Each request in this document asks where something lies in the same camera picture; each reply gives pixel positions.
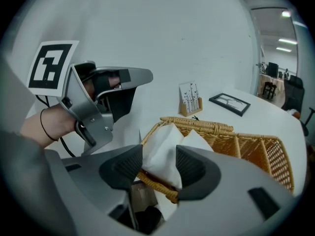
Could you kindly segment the person's left hand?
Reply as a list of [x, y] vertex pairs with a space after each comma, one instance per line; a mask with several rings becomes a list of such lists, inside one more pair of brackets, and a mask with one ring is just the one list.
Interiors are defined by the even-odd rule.
[[107, 75], [94, 76], [83, 83], [85, 90], [92, 100], [95, 100], [104, 91], [112, 90], [120, 83], [119, 77]]

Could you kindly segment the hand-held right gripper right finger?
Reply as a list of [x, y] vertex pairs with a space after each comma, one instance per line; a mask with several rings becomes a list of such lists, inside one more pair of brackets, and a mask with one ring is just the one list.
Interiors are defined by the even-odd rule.
[[255, 164], [194, 147], [176, 147], [183, 188], [159, 236], [267, 236], [297, 198]]

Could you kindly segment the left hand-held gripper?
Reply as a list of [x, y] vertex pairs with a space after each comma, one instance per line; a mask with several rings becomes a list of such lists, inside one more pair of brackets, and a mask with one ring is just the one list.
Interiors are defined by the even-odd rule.
[[113, 115], [103, 114], [87, 93], [71, 58], [77, 40], [41, 42], [31, 63], [27, 87], [34, 95], [55, 97], [58, 102], [83, 125], [80, 132], [85, 140], [81, 156], [104, 151], [112, 141], [113, 122], [129, 114], [138, 86], [153, 80], [148, 69], [133, 67], [97, 67], [90, 77], [107, 75], [119, 77], [120, 83], [104, 91], [95, 99], [104, 100]]

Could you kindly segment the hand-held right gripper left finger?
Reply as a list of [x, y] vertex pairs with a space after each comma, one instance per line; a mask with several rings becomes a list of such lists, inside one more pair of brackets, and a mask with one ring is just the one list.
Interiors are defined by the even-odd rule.
[[46, 160], [76, 236], [139, 236], [131, 206], [131, 185], [142, 167], [142, 146]]

